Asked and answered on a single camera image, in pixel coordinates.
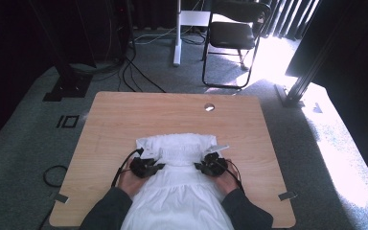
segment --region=wooden tabletop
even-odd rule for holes
[[[207,111],[206,104],[215,109]],[[97,94],[74,152],[50,223],[80,226],[108,191],[136,139],[174,133],[211,134],[241,172],[247,197],[274,217],[273,228],[295,224],[286,186],[259,100],[252,96],[121,93]]]

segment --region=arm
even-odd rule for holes
[[[122,223],[134,197],[148,180],[139,178],[128,169],[131,159],[127,161],[121,173],[118,187],[112,187],[106,195],[95,204],[83,220],[80,229],[121,229]]]
[[[232,174],[238,175],[232,164],[228,164],[228,170]],[[231,174],[225,172],[221,176],[210,178],[216,182],[220,191],[226,195],[221,204],[235,229],[271,229],[273,224],[271,214],[251,203],[238,188],[238,184]]]

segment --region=white garment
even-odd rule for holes
[[[166,164],[133,198],[121,229],[233,229],[215,183],[198,171],[202,153],[217,144],[212,135],[192,133],[142,138],[142,158]]]

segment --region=gray carpet floor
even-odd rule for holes
[[[198,36],[186,38],[201,41]],[[278,38],[263,39],[250,85],[231,90],[202,84],[203,45],[183,43],[179,67],[173,67],[173,45],[173,40],[167,38],[137,44],[133,63],[169,93],[259,97],[287,190],[298,194],[291,200],[297,219],[291,229],[368,229],[368,170],[326,90],[311,86],[304,107],[283,107],[277,95],[276,83],[295,81],[283,74],[292,54],[280,58],[279,51],[295,47]],[[132,58],[133,52],[129,50],[127,56]],[[222,57],[211,61],[208,73],[212,79],[244,78],[238,64],[228,64]],[[229,70],[220,70],[222,63]],[[58,188],[46,185],[43,174],[54,165],[69,165],[97,92],[131,91],[122,80],[123,70],[96,74],[85,98],[64,98],[56,103],[42,101],[58,79],[56,69],[49,69],[35,81],[0,131],[0,230],[38,229],[41,223],[43,229],[57,229],[45,217],[54,205],[52,194]],[[134,68],[133,78],[129,67],[125,76],[132,87],[134,79],[144,92],[159,92]],[[58,127],[61,116],[80,118],[75,127],[64,128]],[[49,177],[61,183],[64,171],[53,170]]]

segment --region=garment sleeve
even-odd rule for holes
[[[123,190],[112,187],[83,220],[80,229],[121,229],[132,200]]]
[[[229,193],[222,207],[236,230],[271,229],[273,225],[271,214],[251,203],[240,189]]]

